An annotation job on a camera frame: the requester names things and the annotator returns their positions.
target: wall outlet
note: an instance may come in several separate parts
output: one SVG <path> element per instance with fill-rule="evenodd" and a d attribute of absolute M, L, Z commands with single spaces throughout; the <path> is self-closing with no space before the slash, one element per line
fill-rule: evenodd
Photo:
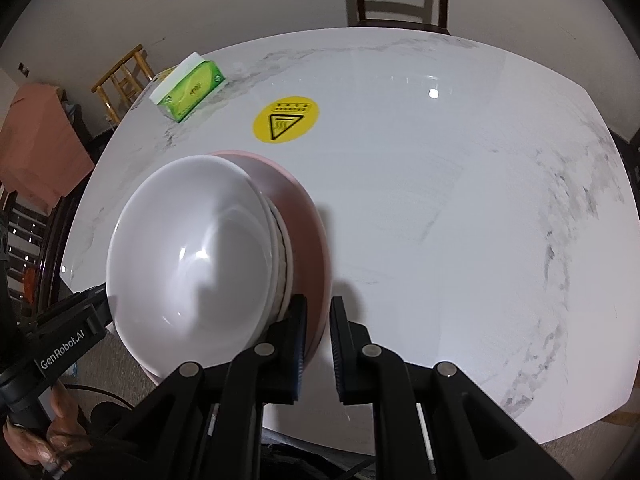
<path fill-rule="evenodd" d="M 18 65 L 18 70 L 23 76 L 25 77 L 29 76 L 29 69 L 25 67 L 24 63 L 20 63 L 20 65 Z"/>

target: pink covering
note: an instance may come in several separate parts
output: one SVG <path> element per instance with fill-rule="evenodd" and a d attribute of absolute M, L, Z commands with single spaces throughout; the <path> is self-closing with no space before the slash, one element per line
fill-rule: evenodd
<path fill-rule="evenodd" d="M 0 130 L 0 182 L 47 214 L 94 168 L 56 88 L 26 84 Z"/>

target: white wall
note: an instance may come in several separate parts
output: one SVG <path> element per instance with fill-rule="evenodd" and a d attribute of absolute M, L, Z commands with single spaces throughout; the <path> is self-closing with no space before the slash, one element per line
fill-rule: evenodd
<path fill-rule="evenodd" d="M 18 85 L 0 68 L 0 128 L 17 90 Z"/>
<path fill-rule="evenodd" d="M 93 134 L 108 127 L 91 87 L 142 43 L 156 71 L 191 52 L 242 41 L 346 25 L 344 0 L 32 0 L 0 48 L 15 80 L 55 83 L 79 102 Z"/>
<path fill-rule="evenodd" d="M 107 123 L 90 88 L 138 43 L 159 72 L 194 50 L 345 26 L 347 13 L 345 0 L 33 0 L 0 48 L 0 67 L 23 81 L 23 62 L 28 81 L 64 87 L 96 134 Z M 640 126 L 640 60 L 601 0 L 449 0 L 449 30 L 574 80 L 623 137 Z"/>

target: white marble table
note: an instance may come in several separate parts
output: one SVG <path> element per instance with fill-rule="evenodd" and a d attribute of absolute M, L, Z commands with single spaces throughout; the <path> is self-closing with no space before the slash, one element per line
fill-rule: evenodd
<path fill-rule="evenodd" d="M 539 442 L 626 401 L 640 344 L 638 213 L 584 89 L 503 50 L 408 30 L 313 30 L 206 57 L 230 80 L 222 92 L 182 124 L 142 98 L 107 146 L 66 245 L 72 290 L 104 281 L 118 215 L 153 171 L 248 150 L 316 202 L 334 294 L 373 341 L 409 362 L 456 362 Z M 257 140 L 258 112 L 294 95 L 318 103 L 315 126 Z M 328 340 L 300 402 L 268 407 L 265 426 L 372 452 L 370 408 L 338 403 Z"/>

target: yellow sticker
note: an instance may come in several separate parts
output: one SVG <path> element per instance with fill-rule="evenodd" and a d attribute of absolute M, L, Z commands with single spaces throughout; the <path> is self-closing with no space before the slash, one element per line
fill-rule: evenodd
<path fill-rule="evenodd" d="M 262 142 L 279 144 L 306 134 L 320 110 L 308 97 L 285 97 L 265 107 L 255 118 L 254 134 Z"/>

